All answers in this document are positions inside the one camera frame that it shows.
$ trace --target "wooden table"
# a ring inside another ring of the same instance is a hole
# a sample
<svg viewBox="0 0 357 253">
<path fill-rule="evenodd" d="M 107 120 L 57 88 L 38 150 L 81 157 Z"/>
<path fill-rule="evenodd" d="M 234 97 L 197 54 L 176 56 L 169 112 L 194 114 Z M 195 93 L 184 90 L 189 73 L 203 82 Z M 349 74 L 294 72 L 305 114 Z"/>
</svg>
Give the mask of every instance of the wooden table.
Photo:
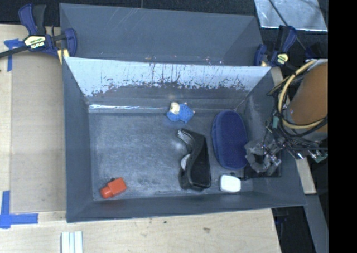
<svg viewBox="0 0 357 253">
<path fill-rule="evenodd" d="M 0 25 L 1 42 L 26 36 L 22 26 Z M 1 43 L 0 52 L 5 50 Z M 31 61 L 40 55 L 14 57 L 14 68 L 16 60 Z M 11 175 L 16 174 L 10 171 L 15 153 L 11 144 L 12 72 L 7 72 L 7 58 L 0 59 L 0 70 L 0 191 L 6 191 Z M 273 71 L 279 81 L 280 70 Z M 305 193 L 316 193 L 306 161 L 299 160 L 297 165 Z M 43 211 L 38 224 L 0 229 L 0 252 L 60 252 L 60 236 L 65 231 L 83 232 L 84 252 L 281 252 L 270 209 L 83 223 L 66 223 L 63 210 Z"/>
</svg>

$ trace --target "orange plastic toy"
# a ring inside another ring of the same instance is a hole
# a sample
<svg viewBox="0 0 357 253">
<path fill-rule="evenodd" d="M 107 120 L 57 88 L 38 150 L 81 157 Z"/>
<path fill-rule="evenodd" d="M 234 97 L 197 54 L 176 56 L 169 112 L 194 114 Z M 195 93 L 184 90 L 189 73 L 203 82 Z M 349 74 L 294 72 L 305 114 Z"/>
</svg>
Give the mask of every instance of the orange plastic toy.
<svg viewBox="0 0 357 253">
<path fill-rule="evenodd" d="M 104 188 L 102 188 L 100 190 L 100 194 L 103 198 L 109 198 L 125 192 L 126 189 L 127 185 L 124 183 L 123 178 L 118 178 L 109 182 Z"/>
</svg>

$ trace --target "bin floor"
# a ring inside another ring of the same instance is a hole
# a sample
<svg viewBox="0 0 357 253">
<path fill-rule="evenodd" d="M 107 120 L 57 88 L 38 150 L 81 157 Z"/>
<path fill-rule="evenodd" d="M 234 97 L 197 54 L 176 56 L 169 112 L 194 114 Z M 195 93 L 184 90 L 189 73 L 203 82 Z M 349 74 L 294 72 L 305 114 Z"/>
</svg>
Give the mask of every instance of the bin floor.
<svg viewBox="0 0 357 253">
<path fill-rule="evenodd" d="M 187 124 L 172 122 L 165 113 L 90 113 L 93 199 L 102 200 L 100 189 L 118 177 L 127 190 L 113 199 L 222 193 L 219 177 L 234 171 L 224 169 L 214 156 L 211 127 L 218 112 L 196 113 Z M 181 159 L 187 154 L 177 136 L 181 128 L 207 140 L 211 187 L 202 192 L 183 190 L 179 184 Z M 241 192 L 247 191 L 253 191 L 252 180 L 242 181 Z"/>
</svg>

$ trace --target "blue and white toy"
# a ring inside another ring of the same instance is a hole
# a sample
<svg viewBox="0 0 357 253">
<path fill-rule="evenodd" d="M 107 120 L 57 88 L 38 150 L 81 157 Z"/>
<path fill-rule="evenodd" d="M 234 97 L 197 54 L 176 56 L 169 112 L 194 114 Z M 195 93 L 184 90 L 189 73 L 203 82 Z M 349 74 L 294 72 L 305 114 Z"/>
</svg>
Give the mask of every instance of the blue and white toy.
<svg viewBox="0 0 357 253">
<path fill-rule="evenodd" d="M 187 103 L 178 104 L 176 102 L 172 102 L 171 105 L 170 105 L 169 111 L 166 113 L 166 116 L 171 121 L 179 121 L 179 120 L 181 120 L 184 123 L 187 123 L 194 116 L 194 114 L 195 114 L 195 111 L 191 110 L 187 106 Z"/>
</svg>

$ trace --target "white plastic object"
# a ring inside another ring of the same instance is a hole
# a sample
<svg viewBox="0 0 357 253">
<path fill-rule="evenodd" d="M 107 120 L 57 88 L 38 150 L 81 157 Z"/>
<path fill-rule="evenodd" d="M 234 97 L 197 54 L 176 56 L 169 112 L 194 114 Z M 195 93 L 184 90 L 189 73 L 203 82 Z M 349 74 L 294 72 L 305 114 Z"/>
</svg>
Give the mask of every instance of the white plastic object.
<svg viewBox="0 0 357 253">
<path fill-rule="evenodd" d="M 236 193 L 240 191 L 240 179 L 230 175 L 222 175 L 219 179 L 219 188 L 223 192 Z"/>
<path fill-rule="evenodd" d="M 61 253 L 83 253 L 82 231 L 62 232 Z"/>
</svg>

